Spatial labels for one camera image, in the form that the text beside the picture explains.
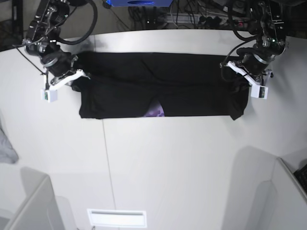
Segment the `black keyboard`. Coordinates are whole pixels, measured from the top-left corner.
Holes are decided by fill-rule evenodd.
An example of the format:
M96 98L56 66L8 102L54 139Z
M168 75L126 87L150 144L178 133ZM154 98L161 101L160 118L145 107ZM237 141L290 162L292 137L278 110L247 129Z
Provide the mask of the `black keyboard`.
M295 178L305 192L307 192L307 165L294 172Z

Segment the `white power strip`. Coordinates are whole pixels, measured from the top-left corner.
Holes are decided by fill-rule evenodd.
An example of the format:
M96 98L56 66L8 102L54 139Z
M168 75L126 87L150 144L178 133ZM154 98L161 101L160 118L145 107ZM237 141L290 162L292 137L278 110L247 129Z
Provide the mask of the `white power strip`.
M201 17L203 17L203 15L201 14L187 14L187 13L179 13L178 16L176 14L171 14L171 13L167 13L161 16L161 21L165 22L165 23L177 23L177 24L192 24L195 23L197 24ZM222 20L222 23L225 23L228 20L228 17L226 15L222 15L222 14L209 14L209 15L205 15L205 17L211 17L212 19L214 19L215 17L218 17Z

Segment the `blue box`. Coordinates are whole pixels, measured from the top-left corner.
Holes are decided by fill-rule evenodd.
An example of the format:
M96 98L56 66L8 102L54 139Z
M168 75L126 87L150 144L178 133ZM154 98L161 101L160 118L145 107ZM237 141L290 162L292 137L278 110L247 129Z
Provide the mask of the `blue box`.
M114 7L169 7L172 1L173 0L107 0L106 2Z

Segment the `black T-shirt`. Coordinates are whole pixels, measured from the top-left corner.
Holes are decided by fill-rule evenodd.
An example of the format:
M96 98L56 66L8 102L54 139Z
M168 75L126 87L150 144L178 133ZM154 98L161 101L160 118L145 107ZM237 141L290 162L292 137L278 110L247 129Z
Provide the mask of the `black T-shirt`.
M221 77L223 56L176 53L78 54L81 118L144 117L155 105L171 116L220 116L238 119L249 90L232 93Z

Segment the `grey crumpled cloth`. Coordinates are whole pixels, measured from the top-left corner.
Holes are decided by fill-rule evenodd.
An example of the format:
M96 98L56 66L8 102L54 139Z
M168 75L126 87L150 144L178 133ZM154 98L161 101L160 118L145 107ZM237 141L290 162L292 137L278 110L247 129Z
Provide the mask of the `grey crumpled cloth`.
M0 122L0 162L16 164L18 161L19 156L6 136L2 122Z

